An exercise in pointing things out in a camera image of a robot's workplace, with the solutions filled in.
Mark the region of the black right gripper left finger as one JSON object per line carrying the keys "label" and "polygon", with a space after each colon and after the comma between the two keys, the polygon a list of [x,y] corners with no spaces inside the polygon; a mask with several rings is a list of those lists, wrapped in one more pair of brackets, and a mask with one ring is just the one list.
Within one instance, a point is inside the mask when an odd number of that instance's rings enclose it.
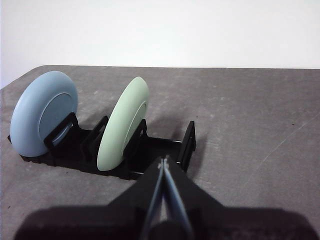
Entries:
{"label": "black right gripper left finger", "polygon": [[54,206],[29,214],[16,240],[137,240],[148,231],[163,159],[158,157],[130,188],[107,205]]}

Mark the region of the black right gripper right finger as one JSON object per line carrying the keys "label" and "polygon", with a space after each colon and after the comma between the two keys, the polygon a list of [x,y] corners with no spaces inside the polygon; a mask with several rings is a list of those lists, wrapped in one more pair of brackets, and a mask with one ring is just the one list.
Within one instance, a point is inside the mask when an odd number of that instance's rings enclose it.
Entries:
{"label": "black right gripper right finger", "polygon": [[302,214],[281,208],[230,207],[190,180],[165,157],[165,181],[172,209],[168,231],[179,240],[318,240]]}

